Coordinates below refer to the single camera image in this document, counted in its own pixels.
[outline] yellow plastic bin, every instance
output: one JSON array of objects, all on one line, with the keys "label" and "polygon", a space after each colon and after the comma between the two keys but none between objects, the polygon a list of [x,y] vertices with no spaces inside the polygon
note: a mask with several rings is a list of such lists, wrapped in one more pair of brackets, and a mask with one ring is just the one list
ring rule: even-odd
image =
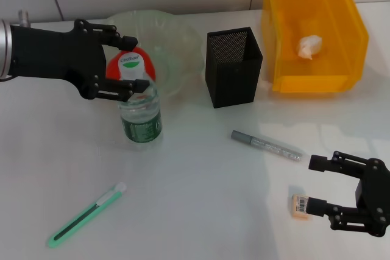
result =
[{"label": "yellow plastic bin", "polygon": [[[369,37],[353,0],[264,0],[261,28],[274,91],[338,93],[362,76]],[[310,35],[322,49],[302,59],[297,46]]]}]

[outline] clear plastic bowl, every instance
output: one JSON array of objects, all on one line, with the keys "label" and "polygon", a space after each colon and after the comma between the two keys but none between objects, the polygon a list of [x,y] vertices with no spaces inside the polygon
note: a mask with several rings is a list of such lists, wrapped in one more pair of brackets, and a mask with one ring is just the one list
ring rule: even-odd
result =
[{"label": "clear plastic bowl", "polygon": [[[150,56],[161,98],[177,93],[186,79],[204,68],[202,38],[183,19],[158,10],[119,13],[105,21],[121,35],[136,37]],[[104,46],[109,62],[119,51]]]}]

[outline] gray marker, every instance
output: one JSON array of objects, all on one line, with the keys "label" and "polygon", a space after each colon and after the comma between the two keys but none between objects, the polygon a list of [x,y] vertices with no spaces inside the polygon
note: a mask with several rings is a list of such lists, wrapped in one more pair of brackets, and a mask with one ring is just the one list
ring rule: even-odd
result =
[{"label": "gray marker", "polygon": [[302,154],[299,152],[295,152],[278,144],[274,144],[254,136],[250,136],[245,133],[238,132],[236,130],[232,132],[231,137],[234,140],[249,144],[259,149],[268,150],[269,152],[276,153],[277,155],[282,155],[285,158],[289,158],[294,161],[300,161],[300,159],[302,158]]}]

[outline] white table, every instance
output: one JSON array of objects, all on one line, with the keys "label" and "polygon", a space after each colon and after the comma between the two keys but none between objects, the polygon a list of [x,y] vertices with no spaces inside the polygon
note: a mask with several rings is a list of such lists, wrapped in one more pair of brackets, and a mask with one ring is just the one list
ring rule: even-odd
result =
[{"label": "white table", "polygon": [[[262,70],[255,102],[213,109],[201,78],[163,102],[161,144],[147,152],[122,136],[114,102],[83,100],[58,80],[0,84],[2,259],[386,259],[383,238],[332,231],[326,217],[294,220],[294,193],[354,206],[358,180],[308,170],[232,141],[233,129],[269,136],[307,155],[340,150],[390,167],[390,3],[359,4],[370,33],[364,76],[324,99],[285,99]],[[187,15],[207,32],[251,26],[261,11]],[[34,27],[67,31],[72,22]],[[47,238],[119,181],[128,192],[56,249]]]}]

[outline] green pen clip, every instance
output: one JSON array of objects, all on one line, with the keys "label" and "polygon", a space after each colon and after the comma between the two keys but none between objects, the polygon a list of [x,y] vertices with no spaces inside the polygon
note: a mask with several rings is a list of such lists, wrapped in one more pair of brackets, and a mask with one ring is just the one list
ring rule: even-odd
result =
[{"label": "green pen clip", "polygon": [[108,207],[108,205],[113,203],[116,199],[120,198],[126,189],[127,187],[125,183],[120,182],[116,184],[96,202],[85,208],[85,210],[83,210],[70,222],[64,225],[58,232],[56,232],[48,240],[48,247],[55,248],[56,246],[60,245],[63,241],[82,228],[87,222],[101,213],[106,207]]}]

